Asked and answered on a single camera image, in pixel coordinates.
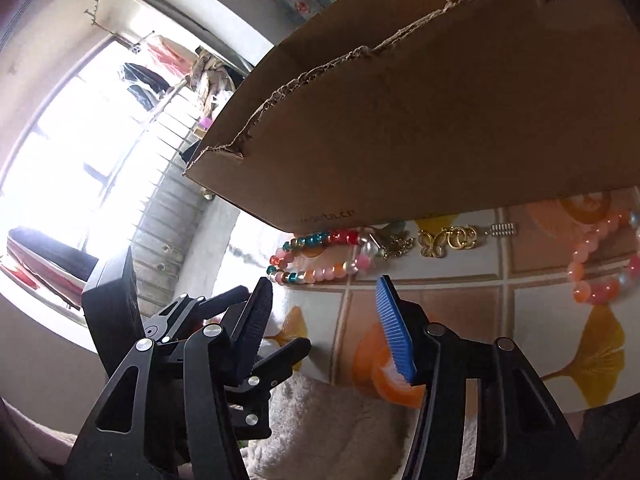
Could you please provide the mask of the white fluffy towel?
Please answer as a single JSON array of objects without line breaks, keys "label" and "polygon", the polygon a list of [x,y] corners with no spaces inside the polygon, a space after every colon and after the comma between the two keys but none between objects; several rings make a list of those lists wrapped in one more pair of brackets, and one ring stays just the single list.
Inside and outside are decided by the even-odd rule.
[{"label": "white fluffy towel", "polygon": [[294,374],[269,401],[271,436],[241,454],[252,479],[397,479],[416,411]]}]

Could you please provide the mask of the brown cardboard box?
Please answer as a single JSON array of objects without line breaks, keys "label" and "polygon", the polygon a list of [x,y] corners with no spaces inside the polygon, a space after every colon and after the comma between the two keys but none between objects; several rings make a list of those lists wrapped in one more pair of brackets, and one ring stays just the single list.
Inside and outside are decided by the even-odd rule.
[{"label": "brown cardboard box", "polygon": [[298,234],[630,188],[639,0],[337,0],[186,175]]}]

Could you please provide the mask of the hanging clothes on rack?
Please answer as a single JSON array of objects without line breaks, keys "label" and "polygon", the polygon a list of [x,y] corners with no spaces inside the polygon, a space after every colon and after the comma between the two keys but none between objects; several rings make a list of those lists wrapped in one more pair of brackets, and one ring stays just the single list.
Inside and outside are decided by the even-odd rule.
[{"label": "hanging clothes on rack", "polygon": [[194,51],[164,36],[135,44],[122,76],[145,84],[163,96],[184,83],[196,95],[203,114],[213,114],[231,98],[245,76],[204,47]]}]

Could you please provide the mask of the window metal grille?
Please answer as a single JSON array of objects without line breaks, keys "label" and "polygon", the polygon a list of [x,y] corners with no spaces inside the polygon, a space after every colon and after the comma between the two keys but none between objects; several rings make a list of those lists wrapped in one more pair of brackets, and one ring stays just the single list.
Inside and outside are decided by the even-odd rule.
[{"label": "window metal grille", "polygon": [[137,145],[136,161],[145,171],[140,218],[130,238],[140,311],[156,313],[175,297],[176,286],[206,199],[183,175],[182,155],[197,144],[200,101],[185,86],[175,88],[151,112]]}]

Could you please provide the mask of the gold link clasp jewelry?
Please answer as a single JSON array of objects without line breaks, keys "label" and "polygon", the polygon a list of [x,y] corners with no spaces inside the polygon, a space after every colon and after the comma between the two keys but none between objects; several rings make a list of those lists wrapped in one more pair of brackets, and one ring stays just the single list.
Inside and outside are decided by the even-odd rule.
[{"label": "gold link clasp jewelry", "polygon": [[447,245],[453,250],[471,250],[476,247],[477,240],[474,226],[452,226],[447,231]]}]

